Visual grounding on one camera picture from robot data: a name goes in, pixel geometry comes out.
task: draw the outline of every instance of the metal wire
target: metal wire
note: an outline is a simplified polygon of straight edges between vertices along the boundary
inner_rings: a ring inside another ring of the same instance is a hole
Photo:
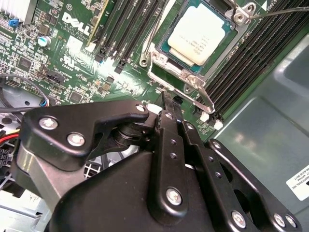
[[[158,30],[158,27],[159,27],[159,25],[160,25],[160,21],[161,21],[161,19],[162,19],[162,16],[163,16],[163,13],[164,13],[164,11],[165,11],[165,8],[166,8],[166,6],[168,5],[168,2],[169,2],[169,0],[165,0],[164,5],[163,5],[163,8],[162,8],[162,10],[161,10],[161,12],[160,12],[160,15],[157,17],[157,22],[156,22],[156,24],[155,24],[154,30],[153,30],[152,33],[151,33],[150,39],[149,39],[149,41],[148,41],[148,44],[147,44],[147,47],[146,47],[146,50],[145,50],[145,54],[146,54],[146,55],[149,54],[149,47],[150,47],[151,42],[152,42],[152,40],[154,39],[155,34],[156,34],[157,30]]]
[[[250,19],[264,18],[264,17],[293,13],[293,12],[307,12],[307,11],[309,11],[309,6],[296,7],[296,8],[286,9],[286,10],[282,10],[282,11],[270,12],[270,13],[267,13],[267,14],[253,15],[253,16],[250,17]]]

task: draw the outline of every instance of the ram slot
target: ram slot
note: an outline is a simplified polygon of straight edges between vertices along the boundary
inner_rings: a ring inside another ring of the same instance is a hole
[[[114,58],[123,53],[123,49],[125,48],[125,45],[127,44],[127,41],[130,37],[130,33],[136,27],[136,24],[138,23],[140,16],[142,15],[144,9],[146,9],[149,2],[144,1],[144,0],[140,0],[138,4],[139,5],[138,5],[137,8],[135,8],[136,11],[135,11],[130,23],[129,23],[129,26],[125,30],[124,36],[121,38],[121,40],[119,41],[117,46],[113,49],[116,52],[116,54],[113,55]]]
[[[233,87],[229,92],[226,93],[227,97],[221,97],[218,100],[218,109],[220,112],[225,113],[233,103],[245,92],[245,90],[253,84],[253,82],[268,68],[269,65],[274,61],[277,55],[289,44],[289,42],[297,35],[297,32],[300,31],[304,26],[307,25],[309,22],[309,15],[306,13],[296,13],[294,20],[291,21],[287,27],[282,28],[287,29],[287,33],[280,34],[281,38],[284,38],[272,43],[270,47],[271,52],[264,53],[263,56],[260,58],[259,62],[254,65],[250,65],[246,68],[248,74],[246,78],[242,80],[237,88]]]
[[[94,40],[94,43],[97,43],[100,46],[100,49],[95,57],[95,60],[98,62],[102,62],[104,59],[104,57],[102,56],[102,46],[104,45],[104,42],[108,40],[111,36],[111,32],[109,32],[110,31],[109,29],[113,31],[114,27],[118,24],[121,14],[125,9],[126,3],[128,3],[127,0],[116,1],[112,13],[109,16],[106,24],[104,25],[103,29],[98,32],[98,35]]]
[[[304,0],[277,2],[271,12],[305,5]],[[306,13],[266,17],[208,84],[206,91],[218,113],[224,114],[241,94],[267,69],[280,51],[302,29]]]
[[[134,9],[136,8],[134,7],[134,5],[136,5],[137,1],[141,2],[142,0],[128,0],[126,2],[125,10],[122,11],[122,14],[119,17],[119,21],[116,24],[116,28],[112,31],[112,33],[109,36],[109,39],[104,43],[105,45],[101,50],[104,59],[109,57],[110,53],[112,52],[113,47],[115,46],[116,43],[116,37],[119,34],[125,21],[128,20],[128,18],[130,18],[132,11],[134,11]]]
[[[147,29],[147,27],[149,26],[153,16],[155,15],[156,11],[159,8],[160,3],[162,2],[162,0],[154,0],[152,2],[152,4],[149,7],[149,10],[147,11],[147,16],[143,18],[143,20],[140,23],[139,29],[137,30],[137,32],[135,33],[135,35],[133,36],[133,38],[130,40],[130,42],[128,43],[127,47],[125,48],[124,52],[123,52],[123,56],[121,58],[121,60],[118,62],[118,65],[115,69],[116,73],[121,73],[123,68],[125,67],[127,61],[130,59],[136,43],[138,42],[138,40],[140,39],[141,35],[143,34],[143,32]]]
[[[287,2],[290,2],[290,0],[282,0],[277,2],[274,7],[271,9],[270,12],[275,12],[280,9],[284,9],[284,7],[287,5]],[[223,73],[230,73],[233,69],[235,69],[237,62],[241,60],[249,51],[248,48],[252,47],[254,43],[256,42],[256,39],[259,36],[263,36],[263,33],[269,25],[272,25],[275,22],[275,18],[269,17],[264,18],[259,24],[255,27],[253,32],[250,34],[250,36],[245,41],[246,46],[241,46],[235,53],[235,55],[230,59],[230,61],[225,64],[225,66],[215,75],[215,77],[212,79],[210,83],[207,85],[207,93],[211,96],[219,86],[221,86],[222,83],[225,82],[228,75],[223,75]]]

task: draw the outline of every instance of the black bracket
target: black bracket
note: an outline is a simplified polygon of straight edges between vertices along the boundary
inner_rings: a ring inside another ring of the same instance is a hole
[[[85,165],[94,149],[99,149],[101,155],[104,154],[102,146],[117,125],[145,122],[148,116],[148,110],[139,101],[107,101],[38,108],[24,115],[20,140],[28,151],[57,168],[75,171]],[[43,118],[55,120],[57,127],[53,130],[43,128],[39,124]],[[81,135],[84,144],[69,144],[68,136],[72,133]]]

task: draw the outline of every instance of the gray metal panel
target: gray metal panel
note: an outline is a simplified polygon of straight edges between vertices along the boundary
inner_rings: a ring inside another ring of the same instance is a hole
[[[309,165],[309,35],[215,135],[309,231],[309,198],[286,181]]]

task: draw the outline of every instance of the white label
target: white label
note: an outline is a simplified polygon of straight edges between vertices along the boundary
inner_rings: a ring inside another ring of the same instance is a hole
[[[289,179],[286,184],[296,195],[296,197],[303,201],[309,197],[309,165]]]
[[[262,5],[262,9],[267,12],[267,1]]]
[[[74,36],[69,37],[67,47],[75,52],[79,52],[83,46],[83,42],[76,39]]]
[[[78,28],[78,30],[82,33],[84,33],[85,35],[89,36],[89,26],[86,26],[84,29],[84,23],[83,22],[79,22],[77,18],[72,18],[71,15],[69,15],[67,12],[65,12],[63,14],[62,17],[62,21],[66,22],[66,23],[70,23],[72,25],[72,27],[74,28]]]

